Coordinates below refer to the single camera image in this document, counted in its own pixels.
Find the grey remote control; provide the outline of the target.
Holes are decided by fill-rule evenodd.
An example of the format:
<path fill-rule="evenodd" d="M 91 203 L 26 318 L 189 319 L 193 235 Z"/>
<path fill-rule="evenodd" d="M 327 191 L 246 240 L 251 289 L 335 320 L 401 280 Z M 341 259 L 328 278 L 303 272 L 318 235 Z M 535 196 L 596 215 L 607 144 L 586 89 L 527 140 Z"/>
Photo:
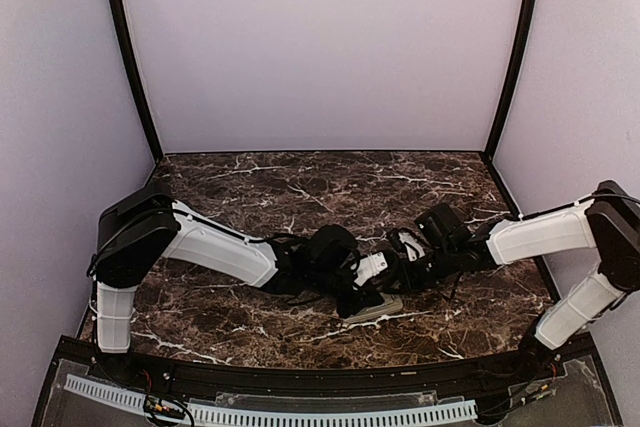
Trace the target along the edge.
<path fill-rule="evenodd" d="M 365 307 L 358 313 L 347 317 L 346 324 L 362 323 L 375 320 L 383 315 L 392 315 L 403 309 L 403 301 L 399 296 L 381 294 L 383 302 L 377 306 Z"/>

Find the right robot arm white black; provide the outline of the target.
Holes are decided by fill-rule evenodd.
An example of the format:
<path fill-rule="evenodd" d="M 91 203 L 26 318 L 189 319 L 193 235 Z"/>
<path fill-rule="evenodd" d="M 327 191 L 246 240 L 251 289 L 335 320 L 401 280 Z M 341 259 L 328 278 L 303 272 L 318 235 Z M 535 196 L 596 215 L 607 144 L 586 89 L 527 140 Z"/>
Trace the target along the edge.
<path fill-rule="evenodd" d="M 548 350 L 561 347 L 639 289 L 639 201 L 612 180 L 570 204 L 488 222 L 475 231 L 446 203 L 424 212 L 415 224 L 419 237 L 406 229 L 389 237 L 407 257 L 400 274 L 407 290 L 432 286 L 453 274 L 494 270 L 551 253 L 597 251 L 598 265 L 541 316 L 531 334 L 535 342 L 511 357 L 510 371 L 521 381 L 534 379 L 547 367 Z"/>

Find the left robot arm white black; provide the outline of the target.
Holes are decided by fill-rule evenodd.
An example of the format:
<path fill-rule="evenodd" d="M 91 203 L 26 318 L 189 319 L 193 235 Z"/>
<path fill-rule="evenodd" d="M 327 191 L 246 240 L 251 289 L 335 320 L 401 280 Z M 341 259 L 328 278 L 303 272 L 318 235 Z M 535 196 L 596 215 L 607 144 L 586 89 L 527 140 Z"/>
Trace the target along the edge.
<path fill-rule="evenodd" d="M 309 237 L 250 236 L 207 219 L 154 181 L 104 210 L 87 275 L 95 286 L 95 340 L 101 364 L 120 383 L 141 374 L 130 353 L 138 286 L 161 259 L 189 262 L 274 295 L 305 290 L 335 300 L 340 318 L 360 322 L 384 313 L 392 300 L 370 282 L 389 265 L 383 253 L 360 254 L 339 225 Z"/>

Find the black front rail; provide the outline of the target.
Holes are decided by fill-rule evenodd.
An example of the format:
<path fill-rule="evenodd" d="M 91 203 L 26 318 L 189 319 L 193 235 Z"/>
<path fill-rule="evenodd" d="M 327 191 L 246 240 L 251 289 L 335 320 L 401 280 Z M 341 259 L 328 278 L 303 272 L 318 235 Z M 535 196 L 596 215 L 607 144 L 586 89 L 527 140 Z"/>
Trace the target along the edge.
<path fill-rule="evenodd" d="M 347 397 L 434 391 L 466 397 L 502 399 L 520 383 L 550 378 L 552 359 L 536 364 L 516 351 L 468 360 L 404 367 L 291 370 L 232 367 L 141 353 L 99 354 L 91 343 L 63 336 L 56 360 L 70 360 L 91 375 L 125 387 L 151 387 L 175 397 L 214 398 L 221 393 Z"/>

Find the right black frame post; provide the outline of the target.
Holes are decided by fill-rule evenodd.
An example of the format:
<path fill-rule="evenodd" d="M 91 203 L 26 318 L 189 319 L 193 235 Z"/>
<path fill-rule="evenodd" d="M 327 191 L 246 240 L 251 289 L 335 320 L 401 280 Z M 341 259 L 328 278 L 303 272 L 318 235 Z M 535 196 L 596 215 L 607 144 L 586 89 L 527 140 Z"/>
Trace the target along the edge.
<path fill-rule="evenodd" d="M 521 67 L 524 61 L 535 5 L 536 0 L 521 0 L 504 82 L 489 131 L 489 136 L 483 150 L 483 156 L 488 164 L 493 163 L 504 133 L 520 76 Z"/>

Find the black frame post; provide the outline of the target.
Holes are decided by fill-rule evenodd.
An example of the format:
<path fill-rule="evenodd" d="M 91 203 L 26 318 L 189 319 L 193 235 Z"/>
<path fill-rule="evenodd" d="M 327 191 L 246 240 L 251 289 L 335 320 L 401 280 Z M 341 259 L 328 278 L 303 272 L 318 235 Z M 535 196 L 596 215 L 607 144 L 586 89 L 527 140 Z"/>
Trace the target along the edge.
<path fill-rule="evenodd" d="M 520 76 L 521 67 L 524 61 L 535 5 L 536 0 L 521 0 L 504 82 L 489 131 L 489 136 L 483 150 L 483 156 L 488 164 L 493 163 L 504 133 Z"/>
<path fill-rule="evenodd" d="M 147 146 L 155 164 L 164 157 L 160 139 L 152 119 L 130 35 L 124 0 L 108 0 L 121 60 Z"/>

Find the left black frame post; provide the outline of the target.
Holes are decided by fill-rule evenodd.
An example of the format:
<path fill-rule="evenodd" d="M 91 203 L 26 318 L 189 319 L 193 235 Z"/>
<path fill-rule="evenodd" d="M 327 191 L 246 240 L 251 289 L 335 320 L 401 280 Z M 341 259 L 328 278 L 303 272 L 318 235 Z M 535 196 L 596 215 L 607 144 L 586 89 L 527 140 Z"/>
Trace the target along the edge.
<path fill-rule="evenodd" d="M 164 157 L 160 139 L 152 119 L 130 35 L 124 0 L 108 0 L 121 60 L 147 146 L 155 164 Z"/>

